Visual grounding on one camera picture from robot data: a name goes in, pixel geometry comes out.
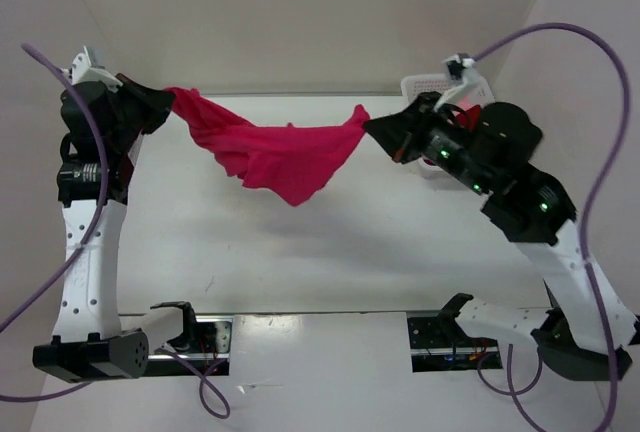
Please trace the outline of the magenta t shirt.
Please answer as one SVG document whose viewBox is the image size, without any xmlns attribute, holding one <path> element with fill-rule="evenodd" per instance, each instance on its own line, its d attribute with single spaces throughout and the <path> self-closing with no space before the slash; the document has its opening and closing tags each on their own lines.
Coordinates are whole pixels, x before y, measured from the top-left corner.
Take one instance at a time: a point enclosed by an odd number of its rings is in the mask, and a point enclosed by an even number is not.
<svg viewBox="0 0 640 432">
<path fill-rule="evenodd" d="M 213 154 L 229 177 L 248 189 L 267 189 L 299 206 L 326 186 L 365 135 L 370 119 L 357 105 L 341 125 L 258 126 L 202 97 L 196 89 L 169 87 L 172 111 L 185 121 L 197 146 Z"/>
</svg>

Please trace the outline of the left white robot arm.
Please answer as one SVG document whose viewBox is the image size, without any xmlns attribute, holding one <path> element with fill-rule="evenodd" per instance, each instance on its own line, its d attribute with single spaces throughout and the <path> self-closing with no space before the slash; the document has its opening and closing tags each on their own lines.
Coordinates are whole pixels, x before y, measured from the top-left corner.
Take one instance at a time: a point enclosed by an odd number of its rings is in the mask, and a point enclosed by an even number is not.
<svg viewBox="0 0 640 432">
<path fill-rule="evenodd" d="M 85 117 L 69 92 L 62 93 L 68 132 L 56 180 L 70 264 L 52 339 L 34 348 L 32 362 L 71 384 L 135 379 L 162 346 L 185 352 L 200 337 L 188 302 L 154 305 L 129 329 L 117 306 L 118 252 L 135 155 L 143 137 L 165 123 L 175 96 L 123 74 L 113 86 L 93 80 L 73 89 L 91 116 Z"/>
</svg>

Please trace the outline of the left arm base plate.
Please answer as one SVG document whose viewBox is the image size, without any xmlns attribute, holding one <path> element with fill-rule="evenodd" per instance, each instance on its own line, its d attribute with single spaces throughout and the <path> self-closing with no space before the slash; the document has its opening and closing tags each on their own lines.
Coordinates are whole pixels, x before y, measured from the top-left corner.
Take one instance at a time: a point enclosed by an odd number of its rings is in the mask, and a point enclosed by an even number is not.
<svg viewBox="0 0 640 432">
<path fill-rule="evenodd" d="M 208 372 L 209 376 L 226 377 L 230 372 L 230 352 L 233 320 L 213 316 L 198 317 L 194 326 L 194 335 L 183 345 L 176 341 L 161 346 L 177 354 L 198 372 Z M 149 356 L 144 377 L 181 377 L 192 372 L 171 355 L 158 351 Z"/>
</svg>

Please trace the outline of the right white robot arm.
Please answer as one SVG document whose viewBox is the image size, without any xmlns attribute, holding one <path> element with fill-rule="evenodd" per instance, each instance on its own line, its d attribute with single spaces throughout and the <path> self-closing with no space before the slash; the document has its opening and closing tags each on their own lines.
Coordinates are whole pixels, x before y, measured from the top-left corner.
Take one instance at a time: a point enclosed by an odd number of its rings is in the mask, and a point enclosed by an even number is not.
<svg viewBox="0 0 640 432">
<path fill-rule="evenodd" d="M 422 93 L 405 110 L 364 123 L 397 163 L 425 158 L 479 196 L 490 223 L 537 268 L 553 299 L 525 312 L 458 293 L 439 311 L 450 345 L 468 338 L 530 345 L 543 363 L 572 381 L 622 379 L 639 342 L 639 318 L 627 309 L 595 260 L 582 256 L 576 208 L 562 184 L 530 159 L 543 138 L 516 105 L 481 108 L 473 128 L 456 122 L 449 104 Z"/>
</svg>

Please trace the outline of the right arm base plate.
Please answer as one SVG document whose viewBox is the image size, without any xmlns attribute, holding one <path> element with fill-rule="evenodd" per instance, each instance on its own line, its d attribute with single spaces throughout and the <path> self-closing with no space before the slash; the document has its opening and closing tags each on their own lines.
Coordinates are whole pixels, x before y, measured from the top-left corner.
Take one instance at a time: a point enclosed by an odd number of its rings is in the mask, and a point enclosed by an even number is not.
<svg viewBox="0 0 640 432">
<path fill-rule="evenodd" d="M 493 339 L 447 334 L 436 312 L 408 314 L 406 320 L 414 373 L 474 370 L 481 359 L 484 368 L 503 368 Z"/>
</svg>

